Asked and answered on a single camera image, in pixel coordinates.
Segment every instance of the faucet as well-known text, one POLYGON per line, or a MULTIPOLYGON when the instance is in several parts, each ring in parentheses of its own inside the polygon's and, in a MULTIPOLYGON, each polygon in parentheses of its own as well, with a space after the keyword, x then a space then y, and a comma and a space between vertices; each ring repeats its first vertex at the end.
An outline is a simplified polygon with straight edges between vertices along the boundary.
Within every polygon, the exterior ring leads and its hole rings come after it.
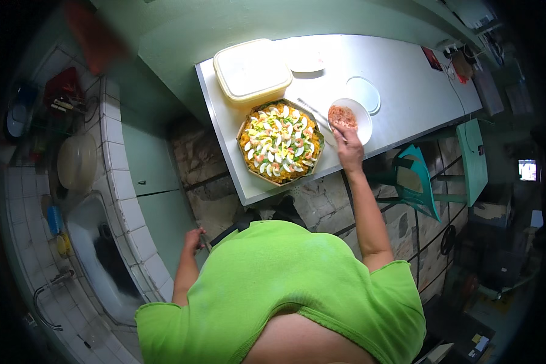
POLYGON ((68 267, 63 267, 61 271, 55 276, 55 278, 51 279, 47 284, 37 288, 36 291, 34 291, 34 294, 32 295, 32 304, 34 305, 36 315, 38 316, 39 320, 44 325, 50 327, 53 330, 63 331, 63 326, 55 325, 47 321, 47 319, 42 315, 41 310, 38 308, 38 295, 44 292, 46 288, 52 289, 53 286, 58 285, 59 283, 72 278, 73 275, 75 275, 75 272, 72 269, 69 269, 68 267))

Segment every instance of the woman's right arm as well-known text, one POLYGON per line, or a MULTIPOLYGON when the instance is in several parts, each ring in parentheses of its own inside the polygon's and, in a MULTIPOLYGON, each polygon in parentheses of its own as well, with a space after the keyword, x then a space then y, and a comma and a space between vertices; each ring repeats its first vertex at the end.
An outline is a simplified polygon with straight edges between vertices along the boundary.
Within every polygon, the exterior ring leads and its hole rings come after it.
POLYGON ((334 127, 339 130, 339 133, 334 132, 338 142, 338 156, 352 190, 362 262, 372 272, 394 260, 393 250, 379 206, 362 171, 364 147, 354 129, 339 125, 334 127))

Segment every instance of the cardboard box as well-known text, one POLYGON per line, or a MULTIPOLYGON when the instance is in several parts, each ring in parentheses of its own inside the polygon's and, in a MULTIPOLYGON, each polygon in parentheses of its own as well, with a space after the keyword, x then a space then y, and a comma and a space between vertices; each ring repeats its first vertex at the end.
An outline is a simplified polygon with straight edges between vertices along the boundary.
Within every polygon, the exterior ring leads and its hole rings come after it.
MULTIPOLYGON (((245 123, 247 122, 247 119, 250 117, 250 115, 251 115, 252 113, 256 113, 257 110, 263 110, 264 108, 269 107, 269 105, 279 104, 279 103, 283 103, 283 104, 285 104, 285 105, 287 105, 287 106, 291 106, 292 108, 299 110, 300 113, 304 113, 305 115, 307 115, 307 116, 310 118, 311 121, 313 121, 313 122, 315 123, 315 129, 314 129, 313 132, 314 132, 316 135, 318 135, 318 137, 320 138, 320 153, 318 154, 318 156, 317 156, 317 161, 314 162, 313 166, 307 170, 307 173, 306 173, 305 175, 299 177, 298 179, 303 178, 303 177, 306 177, 306 176, 309 176, 310 174, 313 174, 313 173, 314 173, 315 168, 317 167, 318 163, 320 162, 321 153, 324 151, 324 146, 325 146, 324 136, 323 136, 323 134, 320 132, 320 127, 319 127, 319 125, 318 125, 317 120, 315 120, 313 114, 310 113, 310 112, 307 111, 307 110, 304 110, 301 106, 299 106, 299 105, 297 105, 297 104, 291 102, 290 100, 288 100, 288 99, 286 99, 286 98, 281 98, 281 99, 278 99, 278 100, 275 100, 275 101, 270 101, 270 102, 268 102, 268 103, 266 103, 266 104, 263 104, 263 105, 260 105, 260 106, 256 106, 256 107, 254 107, 254 108, 251 109, 251 112, 250 112, 250 113, 247 115, 247 117, 243 120, 243 122, 242 122, 242 124, 241 124, 241 126, 240 126, 240 129, 239 129, 239 132, 237 133, 237 138, 236 138, 236 140, 237 140, 237 145, 239 146, 240 153, 241 153, 241 155, 243 156, 243 160, 244 160, 244 149, 243 149, 243 147, 240 146, 240 140, 239 140, 239 139, 240 139, 241 134, 242 134, 243 131, 244 131, 245 123)), ((278 184, 278 183, 276 183, 276 182, 273 182, 273 181, 270 180, 270 179, 267 179, 267 178, 263 177, 263 176, 260 175, 259 173, 256 173, 255 171, 251 170, 251 168, 249 168, 248 166, 247 166, 247 170, 248 170, 249 173, 251 173, 251 174, 253 174, 253 175, 255 175, 255 176, 257 176, 257 177, 259 177, 259 178, 261 178, 261 179, 264 179, 264 180, 266 180, 267 182, 269 182, 269 183, 271 183, 271 184, 274 184, 274 185, 277 186, 277 187, 286 186, 286 185, 290 184, 291 182, 294 182, 293 180, 290 180, 290 181, 287 181, 287 182, 285 182, 285 183, 283 183, 283 184, 278 184)))

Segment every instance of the kitchen sink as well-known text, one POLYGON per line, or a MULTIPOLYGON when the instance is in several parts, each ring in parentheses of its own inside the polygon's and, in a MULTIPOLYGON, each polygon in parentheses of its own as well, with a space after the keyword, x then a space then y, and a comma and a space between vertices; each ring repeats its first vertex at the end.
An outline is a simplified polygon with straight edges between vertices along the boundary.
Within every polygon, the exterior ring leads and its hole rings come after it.
POLYGON ((77 259, 103 309, 118 324, 136 325, 144 299, 110 230, 103 199, 90 193, 66 219, 77 259))

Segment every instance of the woman's left hand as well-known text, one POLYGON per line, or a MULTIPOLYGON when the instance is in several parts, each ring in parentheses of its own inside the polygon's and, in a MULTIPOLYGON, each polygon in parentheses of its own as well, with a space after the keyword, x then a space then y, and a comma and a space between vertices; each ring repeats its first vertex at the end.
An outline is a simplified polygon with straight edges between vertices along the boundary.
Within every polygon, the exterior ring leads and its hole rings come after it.
POLYGON ((196 255, 196 250, 204 248, 204 244, 200 244, 200 235, 206 234, 206 230, 202 228, 190 230, 184 236, 184 249, 192 255, 196 255))

